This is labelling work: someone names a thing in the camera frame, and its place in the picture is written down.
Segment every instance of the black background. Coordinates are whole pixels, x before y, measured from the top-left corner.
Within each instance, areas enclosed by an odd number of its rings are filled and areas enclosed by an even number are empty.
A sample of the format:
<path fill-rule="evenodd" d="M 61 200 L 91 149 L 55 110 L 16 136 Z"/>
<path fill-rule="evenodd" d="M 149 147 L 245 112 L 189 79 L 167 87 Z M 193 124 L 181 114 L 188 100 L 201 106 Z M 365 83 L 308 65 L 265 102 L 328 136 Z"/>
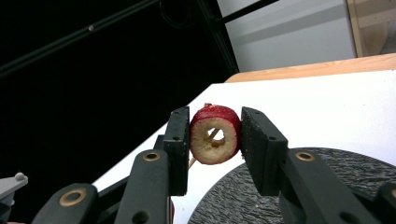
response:
<path fill-rule="evenodd" d="M 134 3 L 2 1 L 0 64 Z M 172 110 L 224 82 L 214 55 L 199 23 L 177 29 L 155 4 L 0 78 L 0 178 L 29 177 L 10 221 L 29 223 L 58 189 L 94 182 Z"/>

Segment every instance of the apple core hole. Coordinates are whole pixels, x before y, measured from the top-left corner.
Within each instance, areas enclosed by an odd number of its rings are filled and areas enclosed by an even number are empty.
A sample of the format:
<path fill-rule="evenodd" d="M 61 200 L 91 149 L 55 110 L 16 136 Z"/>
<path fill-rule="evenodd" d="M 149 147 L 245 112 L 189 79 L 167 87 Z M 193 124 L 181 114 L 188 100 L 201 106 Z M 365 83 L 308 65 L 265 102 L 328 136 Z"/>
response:
<path fill-rule="evenodd" d="M 212 147 L 220 147 L 224 145 L 225 140 L 223 130 L 212 128 L 207 131 L 207 140 L 210 142 Z"/>
<path fill-rule="evenodd" d="M 224 138 L 224 132 L 222 131 L 222 129 L 218 129 L 216 130 L 215 128 L 212 128 L 211 130 L 207 131 L 207 136 L 211 136 L 211 134 L 213 132 L 217 132 L 215 136 L 213 136 L 213 140 L 221 140 Z"/>

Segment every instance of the white table surface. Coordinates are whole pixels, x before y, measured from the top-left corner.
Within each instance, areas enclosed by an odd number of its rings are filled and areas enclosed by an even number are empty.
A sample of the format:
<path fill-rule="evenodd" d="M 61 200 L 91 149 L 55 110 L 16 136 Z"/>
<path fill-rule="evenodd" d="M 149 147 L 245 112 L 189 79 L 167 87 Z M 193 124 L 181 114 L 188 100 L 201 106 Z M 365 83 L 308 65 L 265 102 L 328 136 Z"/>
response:
<path fill-rule="evenodd" d="M 205 103 L 226 105 L 239 116 L 242 106 L 262 111 L 290 148 L 338 148 L 396 166 L 395 70 L 213 84 L 189 104 L 191 118 Z M 100 191 L 128 176 L 136 154 L 152 149 L 165 129 L 166 124 L 92 184 Z M 243 162 L 241 154 L 218 165 L 196 162 L 189 170 L 187 194 L 172 197 L 174 223 L 188 223 L 210 188 Z"/>

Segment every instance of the apple slice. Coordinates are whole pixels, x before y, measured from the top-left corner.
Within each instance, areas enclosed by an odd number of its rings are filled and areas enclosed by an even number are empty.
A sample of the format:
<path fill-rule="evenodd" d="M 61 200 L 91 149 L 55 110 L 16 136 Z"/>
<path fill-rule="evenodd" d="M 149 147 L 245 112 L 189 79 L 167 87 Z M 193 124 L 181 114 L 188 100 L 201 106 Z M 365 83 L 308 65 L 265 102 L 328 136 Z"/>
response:
<path fill-rule="evenodd" d="M 190 150 L 200 163 L 220 164 L 238 152 L 241 121 L 231 108 L 206 103 L 195 113 L 190 126 Z M 219 131 L 223 138 L 214 139 Z"/>

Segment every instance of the white wall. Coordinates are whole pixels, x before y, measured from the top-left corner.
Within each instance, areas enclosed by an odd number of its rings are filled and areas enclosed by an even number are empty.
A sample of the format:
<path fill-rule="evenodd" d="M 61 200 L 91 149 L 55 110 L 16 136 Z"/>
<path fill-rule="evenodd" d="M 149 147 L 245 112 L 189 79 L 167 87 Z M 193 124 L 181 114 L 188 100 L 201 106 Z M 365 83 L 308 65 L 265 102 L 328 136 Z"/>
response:
<path fill-rule="evenodd" d="M 254 2 L 218 0 L 223 16 Z M 279 0 L 226 27 L 241 72 L 356 58 L 343 0 Z"/>

